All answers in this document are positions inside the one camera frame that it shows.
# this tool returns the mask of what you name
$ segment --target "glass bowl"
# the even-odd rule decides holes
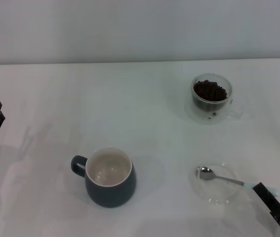
[[[233,168],[224,162],[205,162],[194,167],[191,182],[194,191],[204,200],[213,204],[228,204],[239,193],[240,186],[221,179],[203,180],[201,167],[210,168],[217,176],[238,180]]]

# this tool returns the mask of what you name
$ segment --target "glass cup handle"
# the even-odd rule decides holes
[[[239,120],[244,114],[244,105],[238,102],[235,102],[234,99],[230,102],[230,108],[227,118]]]

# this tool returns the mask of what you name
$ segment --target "coffee bean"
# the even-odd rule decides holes
[[[212,82],[209,80],[198,81],[193,86],[195,93],[208,101],[222,101],[225,100],[228,96],[226,90],[219,86],[217,82]],[[203,111],[217,111],[225,105],[224,103],[219,104],[208,104],[200,101],[199,99],[194,99],[195,105]]]

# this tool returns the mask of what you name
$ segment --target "spoon handle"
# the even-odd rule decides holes
[[[229,181],[229,182],[241,185],[241,186],[243,186],[244,189],[252,189],[254,186],[256,186],[256,184],[245,183],[245,182],[242,182],[242,181],[238,181],[238,180],[234,180],[234,179],[229,179],[229,178],[225,178],[225,177],[221,177],[221,176],[216,176],[216,178],[217,179],[223,179],[223,180],[226,180],[226,181]],[[267,188],[268,191],[271,192],[271,194],[274,197],[278,197],[279,196],[280,192],[279,192],[278,189],[271,188],[271,187],[266,187],[266,188]]]
[[[225,177],[221,177],[221,176],[216,176],[216,178],[217,179],[223,179],[223,180],[226,180],[226,181],[229,181],[229,182],[232,182],[232,183],[244,186],[244,182],[242,182],[242,181],[238,181],[238,180],[234,180],[234,179],[229,179],[229,178],[225,178]]]

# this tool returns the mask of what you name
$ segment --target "mug handle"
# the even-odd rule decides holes
[[[82,157],[82,156],[75,156],[75,157],[73,157],[72,160],[71,160],[71,169],[72,169],[72,171],[74,173],[76,173],[77,175],[80,175],[80,176],[84,177],[85,169],[81,168],[77,164],[85,166],[86,161],[87,161],[87,158]]]
[[[230,102],[231,108],[228,112],[228,118],[233,120],[239,120],[244,113],[244,105],[242,103],[236,103],[234,99]]]

